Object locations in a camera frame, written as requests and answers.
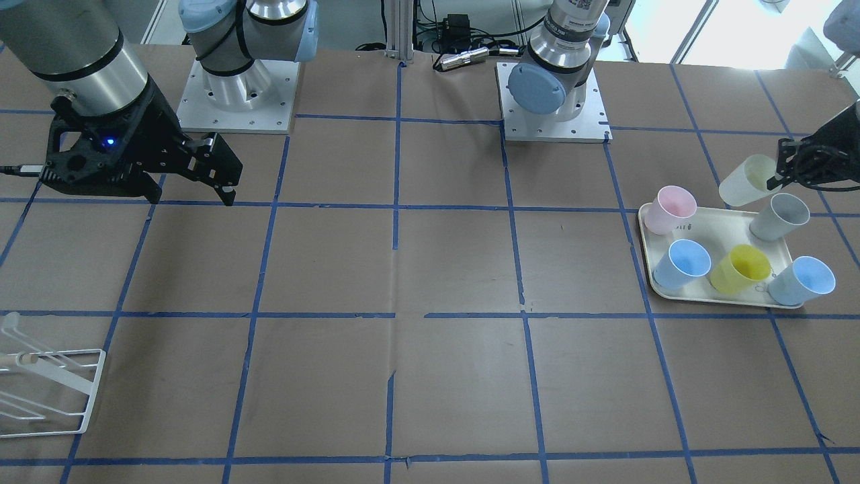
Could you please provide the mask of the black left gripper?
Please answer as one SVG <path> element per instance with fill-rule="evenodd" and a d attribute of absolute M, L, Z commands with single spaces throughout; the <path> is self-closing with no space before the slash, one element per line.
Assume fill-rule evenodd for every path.
<path fill-rule="evenodd" d="M 796 174 L 776 173 L 766 181 L 766 190 L 782 190 L 790 184 L 857 183 L 858 106 L 855 101 L 810 136 L 777 141 L 777 164 L 796 165 Z"/>

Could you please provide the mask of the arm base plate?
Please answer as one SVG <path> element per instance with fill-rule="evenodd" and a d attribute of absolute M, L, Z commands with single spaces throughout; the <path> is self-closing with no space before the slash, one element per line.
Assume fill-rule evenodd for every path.
<path fill-rule="evenodd" d="M 257 59 L 221 77 L 193 62 L 176 116 L 185 132 L 289 134 L 301 63 Z"/>
<path fill-rule="evenodd" d="M 497 81 L 508 141 L 612 141 L 594 71 L 575 85 L 531 63 L 499 62 Z"/>

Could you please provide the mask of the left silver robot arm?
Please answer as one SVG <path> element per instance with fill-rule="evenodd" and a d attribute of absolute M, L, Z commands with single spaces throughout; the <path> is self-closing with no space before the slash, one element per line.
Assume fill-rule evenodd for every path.
<path fill-rule="evenodd" d="M 519 107 L 550 116 L 583 98 L 599 44 L 593 42 L 605 1 L 555 1 L 529 37 L 507 89 Z M 789 184 L 817 191 L 858 190 L 858 104 L 836 114 L 801 140 L 781 138 L 777 158 L 740 168 L 755 189 L 770 193 Z"/>

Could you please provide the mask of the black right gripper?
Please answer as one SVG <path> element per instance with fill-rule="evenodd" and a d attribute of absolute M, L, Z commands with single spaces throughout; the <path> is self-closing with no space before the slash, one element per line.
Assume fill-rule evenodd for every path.
<path fill-rule="evenodd" d="M 69 94 L 55 96 L 51 107 L 41 184 L 65 195 L 144 197 L 156 204 L 162 190 L 151 175 L 174 173 L 213 187 L 223 205 L 234 205 L 239 157 L 220 134 L 190 140 L 154 79 L 130 105 L 103 116 L 76 113 Z"/>

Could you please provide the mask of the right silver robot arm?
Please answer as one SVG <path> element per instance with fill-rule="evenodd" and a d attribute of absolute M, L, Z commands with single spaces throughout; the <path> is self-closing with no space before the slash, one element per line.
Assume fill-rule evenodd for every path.
<path fill-rule="evenodd" d="M 316 55 L 316 1 L 181 1 L 196 50 L 209 126 L 271 108 L 283 120 L 269 63 Z M 194 140 L 101 1 L 3 1 L 2 41 L 53 95 L 41 165 L 3 166 L 70 196 L 142 197 L 157 204 L 156 173 L 180 175 L 234 203 L 243 164 L 217 132 Z"/>

